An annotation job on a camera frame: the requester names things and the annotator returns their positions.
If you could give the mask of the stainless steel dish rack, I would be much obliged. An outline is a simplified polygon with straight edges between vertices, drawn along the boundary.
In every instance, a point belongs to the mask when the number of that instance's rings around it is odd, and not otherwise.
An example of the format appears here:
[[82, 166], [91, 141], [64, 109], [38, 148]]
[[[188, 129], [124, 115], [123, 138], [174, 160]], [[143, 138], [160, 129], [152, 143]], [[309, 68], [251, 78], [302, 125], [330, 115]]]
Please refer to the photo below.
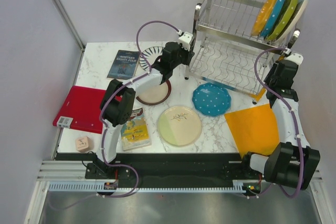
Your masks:
[[265, 89], [257, 81], [263, 79], [279, 53], [266, 53], [268, 48], [292, 47], [300, 35], [299, 28], [280, 43], [252, 37], [250, 31], [263, 6], [258, 0], [197, 0], [193, 17], [194, 57], [186, 66], [184, 78], [198, 78], [226, 89], [240, 92], [257, 104]]

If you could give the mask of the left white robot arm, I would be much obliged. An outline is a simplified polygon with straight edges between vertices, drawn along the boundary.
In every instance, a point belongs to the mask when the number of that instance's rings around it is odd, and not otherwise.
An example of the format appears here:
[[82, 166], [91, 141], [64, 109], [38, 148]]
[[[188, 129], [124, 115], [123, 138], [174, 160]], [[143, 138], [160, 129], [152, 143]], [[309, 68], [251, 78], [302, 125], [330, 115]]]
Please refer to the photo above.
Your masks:
[[193, 42], [167, 42], [150, 70], [125, 82], [110, 81], [100, 106], [99, 120], [103, 128], [99, 151], [93, 161], [103, 178], [111, 178], [115, 173], [116, 165], [112, 162], [117, 155], [119, 134], [131, 117], [136, 97], [165, 83], [179, 65], [188, 66], [194, 56], [193, 48]]

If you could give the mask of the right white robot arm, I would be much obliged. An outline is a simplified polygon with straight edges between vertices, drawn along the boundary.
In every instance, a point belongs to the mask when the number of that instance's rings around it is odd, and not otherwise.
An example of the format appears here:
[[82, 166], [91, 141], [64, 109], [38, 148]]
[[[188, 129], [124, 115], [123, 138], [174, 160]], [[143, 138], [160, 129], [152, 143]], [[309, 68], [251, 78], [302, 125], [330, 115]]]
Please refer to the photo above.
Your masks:
[[276, 117], [279, 144], [269, 155], [248, 152], [243, 156], [241, 174], [248, 179], [259, 172], [265, 180], [296, 191], [307, 189], [320, 162], [320, 153], [310, 147], [300, 123], [298, 95], [292, 89], [301, 62], [276, 61], [262, 84]]

